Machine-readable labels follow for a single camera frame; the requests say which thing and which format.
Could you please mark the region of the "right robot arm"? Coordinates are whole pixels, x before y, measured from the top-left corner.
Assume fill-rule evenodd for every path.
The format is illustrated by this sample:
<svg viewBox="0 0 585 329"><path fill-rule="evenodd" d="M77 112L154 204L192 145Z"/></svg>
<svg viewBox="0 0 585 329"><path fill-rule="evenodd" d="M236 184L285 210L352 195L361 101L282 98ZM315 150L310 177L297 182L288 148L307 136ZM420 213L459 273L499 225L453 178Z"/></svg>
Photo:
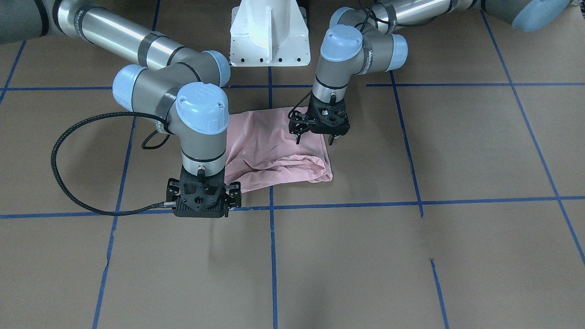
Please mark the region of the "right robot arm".
<svg viewBox="0 0 585 329"><path fill-rule="evenodd" d="M94 0L3 0L1 43L65 35L96 44L129 60L112 84L123 111L96 115L71 126L53 146L50 162L60 189L75 204L97 214L119 217L155 208L175 216L222 218L242 205L239 182L225 183L229 102L222 87L230 66L217 51L197 52L163 33L127 20ZM57 168L57 152L75 130L113 117L146 118L157 133L176 136L181 175L169 179L165 202L131 211L104 211L76 198Z"/></svg>

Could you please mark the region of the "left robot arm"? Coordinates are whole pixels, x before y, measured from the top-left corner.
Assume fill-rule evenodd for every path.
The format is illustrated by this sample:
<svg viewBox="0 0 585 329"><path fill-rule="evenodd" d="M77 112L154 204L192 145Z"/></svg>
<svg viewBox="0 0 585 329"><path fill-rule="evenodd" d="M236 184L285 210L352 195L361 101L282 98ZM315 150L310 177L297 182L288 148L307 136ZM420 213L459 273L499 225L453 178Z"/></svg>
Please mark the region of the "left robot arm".
<svg viewBox="0 0 585 329"><path fill-rule="evenodd" d="M289 132L300 143L305 133L324 134L329 142L350 129L344 95L351 77L387 72L407 61L407 40L395 31L418 27L438 16L476 8L525 32L551 23L568 0L374 0L358 9L339 8L320 46L320 58L308 108L288 113Z"/></svg>

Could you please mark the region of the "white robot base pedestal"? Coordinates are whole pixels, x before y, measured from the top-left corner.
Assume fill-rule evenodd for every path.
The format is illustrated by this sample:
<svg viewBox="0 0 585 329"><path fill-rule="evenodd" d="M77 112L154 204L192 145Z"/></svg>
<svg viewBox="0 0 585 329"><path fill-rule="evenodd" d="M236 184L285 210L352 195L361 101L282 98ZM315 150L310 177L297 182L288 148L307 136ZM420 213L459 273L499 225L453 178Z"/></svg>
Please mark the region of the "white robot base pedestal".
<svg viewBox="0 0 585 329"><path fill-rule="evenodd" d="M304 0L242 0L231 10L231 65L309 65L307 8Z"/></svg>

